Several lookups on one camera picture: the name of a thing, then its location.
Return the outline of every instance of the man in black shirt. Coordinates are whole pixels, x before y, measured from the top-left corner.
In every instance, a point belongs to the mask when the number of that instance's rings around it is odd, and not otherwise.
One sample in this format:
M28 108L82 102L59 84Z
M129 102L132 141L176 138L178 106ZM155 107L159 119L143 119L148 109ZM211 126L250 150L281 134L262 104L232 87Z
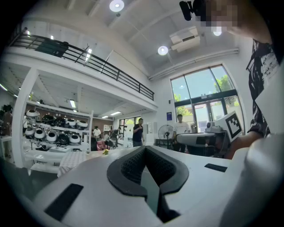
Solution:
M142 139L143 139L143 142L145 141L143 137L142 125L143 125L143 119L140 118L138 121L138 124L134 125L133 127L133 137L132 137L133 147L142 146L143 145Z

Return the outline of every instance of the camera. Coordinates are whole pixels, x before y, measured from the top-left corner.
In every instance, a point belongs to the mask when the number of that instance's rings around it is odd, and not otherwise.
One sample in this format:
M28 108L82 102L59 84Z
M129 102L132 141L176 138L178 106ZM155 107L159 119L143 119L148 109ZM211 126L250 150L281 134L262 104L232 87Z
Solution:
M191 4L191 1L181 1L179 6L181 7L185 20L191 21L191 14L194 13L196 16L200 17L201 21L207 21L205 0L195 0L193 4Z

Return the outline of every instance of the poster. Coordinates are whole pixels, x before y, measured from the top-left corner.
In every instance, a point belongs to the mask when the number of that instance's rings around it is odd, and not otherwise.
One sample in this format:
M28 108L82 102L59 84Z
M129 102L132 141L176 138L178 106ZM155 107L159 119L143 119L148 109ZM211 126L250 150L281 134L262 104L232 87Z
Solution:
M167 121L172 121L173 117L172 117L172 112L167 112Z

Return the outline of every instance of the person with patterned shirt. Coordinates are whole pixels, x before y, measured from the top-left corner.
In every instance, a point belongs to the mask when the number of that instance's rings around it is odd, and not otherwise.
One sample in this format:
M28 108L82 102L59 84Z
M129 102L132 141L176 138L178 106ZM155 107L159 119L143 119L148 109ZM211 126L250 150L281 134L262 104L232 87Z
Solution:
M284 42L279 22L282 1L271 0L265 4L259 0L206 0L206 20L211 24L226 27L227 31L253 39L252 56L248 63L248 86L253 100L253 117L250 130L236 138L225 158L232 159L234 153L249 147L257 139L270 133L267 122L255 100L269 85L276 74L284 53ZM222 141L218 140L217 148Z

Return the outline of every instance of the white helmet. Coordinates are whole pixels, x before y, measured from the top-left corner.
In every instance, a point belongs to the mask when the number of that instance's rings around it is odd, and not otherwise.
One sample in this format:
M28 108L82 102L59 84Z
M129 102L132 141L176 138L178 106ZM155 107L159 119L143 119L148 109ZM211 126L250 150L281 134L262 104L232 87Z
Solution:
M80 138L79 135L73 134L73 135L70 135L70 136L69 136L69 141L70 141L70 143L72 143L72 144L77 144L77 143L79 143L79 142L81 141L81 138Z
M35 128L32 128L32 127L28 127L25 131L25 134L26 134L26 138L27 139L32 139L35 135Z
M48 142L56 142L57 140L57 133L55 131L50 131L47 136L46 139Z
M43 129L37 129L35 131L35 138L38 139L38 140L42 140L44 139L46 136L46 133Z
M27 116L28 122L30 122L31 124L35 124L36 120L37 120L37 118L39 116L39 112L38 111L34 111L34 110L29 110L26 113L26 116Z
M69 127L70 128L75 128L75 126L76 126L76 121L74 120L74 119L68 119L67 121L66 121L66 123L67 124L69 124Z
M88 127L88 123L86 123L85 121L77 121L77 126L78 129L85 129Z

